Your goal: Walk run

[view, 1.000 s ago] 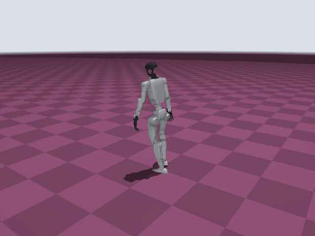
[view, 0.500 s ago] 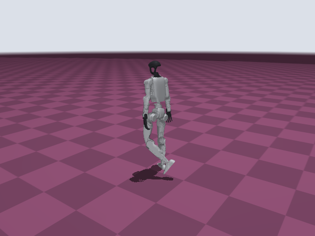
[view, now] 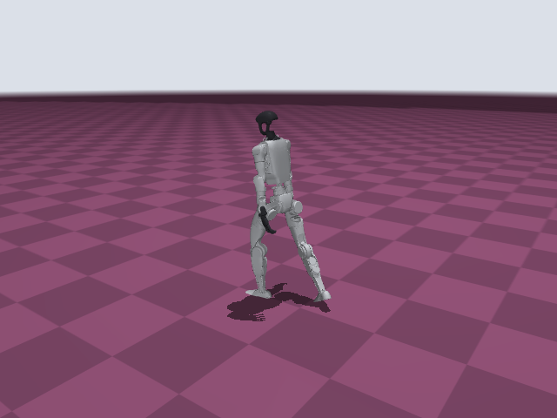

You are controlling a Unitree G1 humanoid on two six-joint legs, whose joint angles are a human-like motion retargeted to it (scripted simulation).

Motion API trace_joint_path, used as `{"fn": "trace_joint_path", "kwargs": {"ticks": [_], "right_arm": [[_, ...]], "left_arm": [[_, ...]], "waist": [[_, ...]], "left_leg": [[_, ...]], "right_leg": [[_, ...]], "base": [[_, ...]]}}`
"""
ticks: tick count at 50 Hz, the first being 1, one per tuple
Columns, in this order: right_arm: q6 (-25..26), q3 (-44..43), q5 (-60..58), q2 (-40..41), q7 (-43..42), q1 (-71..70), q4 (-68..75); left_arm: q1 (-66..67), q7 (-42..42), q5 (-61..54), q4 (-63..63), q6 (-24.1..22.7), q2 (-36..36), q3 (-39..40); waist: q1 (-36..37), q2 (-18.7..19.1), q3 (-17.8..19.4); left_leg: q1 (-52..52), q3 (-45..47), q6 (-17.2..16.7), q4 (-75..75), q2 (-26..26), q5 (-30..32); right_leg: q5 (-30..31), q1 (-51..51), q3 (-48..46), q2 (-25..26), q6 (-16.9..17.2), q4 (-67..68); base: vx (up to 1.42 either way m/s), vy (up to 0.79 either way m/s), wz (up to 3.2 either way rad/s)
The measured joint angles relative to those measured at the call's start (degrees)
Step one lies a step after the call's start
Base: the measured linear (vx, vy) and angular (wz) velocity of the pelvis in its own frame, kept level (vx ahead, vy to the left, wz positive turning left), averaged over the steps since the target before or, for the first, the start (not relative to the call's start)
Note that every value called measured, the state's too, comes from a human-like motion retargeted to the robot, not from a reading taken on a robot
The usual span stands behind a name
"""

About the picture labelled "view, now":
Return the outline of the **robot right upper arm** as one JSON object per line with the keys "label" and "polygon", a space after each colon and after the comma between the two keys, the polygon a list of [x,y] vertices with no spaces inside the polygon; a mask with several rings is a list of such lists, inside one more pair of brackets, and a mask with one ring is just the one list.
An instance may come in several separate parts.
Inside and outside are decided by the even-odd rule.
{"label": "robot right upper arm", "polygon": [[[287,148],[288,148],[288,154],[289,154],[289,161],[290,161],[290,169],[291,169],[291,155],[290,155],[290,149],[291,149],[291,142],[288,139],[285,139],[285,142],[287,143]],[[291,172],[291,170],[290,170]]]}

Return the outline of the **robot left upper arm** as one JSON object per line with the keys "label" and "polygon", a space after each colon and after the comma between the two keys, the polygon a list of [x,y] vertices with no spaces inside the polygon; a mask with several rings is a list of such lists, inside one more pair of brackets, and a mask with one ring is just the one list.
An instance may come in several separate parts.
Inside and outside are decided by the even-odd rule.
{"label": "robot left upper arm", "polygon": [[[255,168],[258,171],[258,175],[266,180],[265,174],[265,155],[267,154],[266,144],[256,145],[252,148],[252,155],[254,157]],[[256,176],[258,176],[256,175]],[[254,183],[254,181],[253,181]]]}

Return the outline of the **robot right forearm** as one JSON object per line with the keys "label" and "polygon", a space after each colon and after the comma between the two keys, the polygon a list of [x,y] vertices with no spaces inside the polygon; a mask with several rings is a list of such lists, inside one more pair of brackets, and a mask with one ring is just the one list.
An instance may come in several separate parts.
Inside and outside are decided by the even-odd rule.
{"label": "robot right forearm", "polygon": [[293,187],[292,187],[292,171],[290,172],[290,179],[284,183],[286,193],[290,193],[293,197]]}

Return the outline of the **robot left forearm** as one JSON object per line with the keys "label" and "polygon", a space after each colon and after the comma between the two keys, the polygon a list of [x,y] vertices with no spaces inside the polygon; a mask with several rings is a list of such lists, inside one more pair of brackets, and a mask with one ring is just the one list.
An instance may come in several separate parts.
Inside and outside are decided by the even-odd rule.
{"label": "robot left forearm", "polygon": [[257,212],[261,214],[261,211],[260,211],[260,207],[261,207],[261,206],[264,206],[265,209],[267,210],[266,205],[265,205],[265,203],[266,203],[266,198],[265,198],[265,191],[266,191],[265,183],[264,183],[263,178],[262,178],[261,176],[259,176],[259,175],[258,175],[258,176],[255,176],[254,179],[253,179],[253,181],[254,181],[254,184],[255,184],[255,192],[256,192],[256,195],[257,195],[257,196],[256,196],[256,198],[257,198],[257,205],[258,205],[258,207],[257,207]]}

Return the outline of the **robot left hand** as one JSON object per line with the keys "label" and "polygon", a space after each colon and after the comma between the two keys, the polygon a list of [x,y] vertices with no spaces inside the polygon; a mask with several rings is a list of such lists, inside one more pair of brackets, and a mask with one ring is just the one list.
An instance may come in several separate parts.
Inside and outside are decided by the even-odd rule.
{"label": "robot left hand", "polygon": [[269,232],[269,233],[271,233],[271,234],[276,233],[277,231],[276,231],[276,230],[272,230],[271,227],[269,226],[269,222],[268,222],[268,220],[267,220],[267,218],[266,218],[267,212],[266,212],[265,207],[264,207],[264,206],[261,206],[261,207],[260,207],[260,211],[261,211],[261,214],[259,214],[259,217],[261,217],[262,224],[263,224],[263,226],[265,227],[266,231]]}

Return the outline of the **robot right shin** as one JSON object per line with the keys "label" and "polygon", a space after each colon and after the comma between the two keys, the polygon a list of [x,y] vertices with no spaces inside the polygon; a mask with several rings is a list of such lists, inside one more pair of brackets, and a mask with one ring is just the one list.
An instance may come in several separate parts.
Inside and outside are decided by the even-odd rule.
{"label": "robot right shin", "polygon": [[325,287],[324,287],[324,284],[323,284],[321,276],[320,276],[319,263],[317,261],[316,256],[313,253],[312,246],[310,244],[307,244],[307,245],[311,248],[312,255],[309,258],[302,258],[302,260],[303,260],[303,263],[305,265],[306,271],[308,272],[308,274],[312,278],[316,288],[319,291],[319,294],[321,294],[322,290],[325,291]]}

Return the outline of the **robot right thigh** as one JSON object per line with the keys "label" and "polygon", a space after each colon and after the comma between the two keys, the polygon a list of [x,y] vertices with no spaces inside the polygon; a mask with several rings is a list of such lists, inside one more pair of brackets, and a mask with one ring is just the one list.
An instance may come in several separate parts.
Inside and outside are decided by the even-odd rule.
{"label": "robot right thigh", "polygon": [[300,201],[292,200],[293,208],[289,212],[285,212],[287,225],[290,228],[293,239],[298,248],[298,253],[301,258],[309,258],[312,255],[311,248],[306,243],[304,222],[299,216],[302,212],[303,206]]}

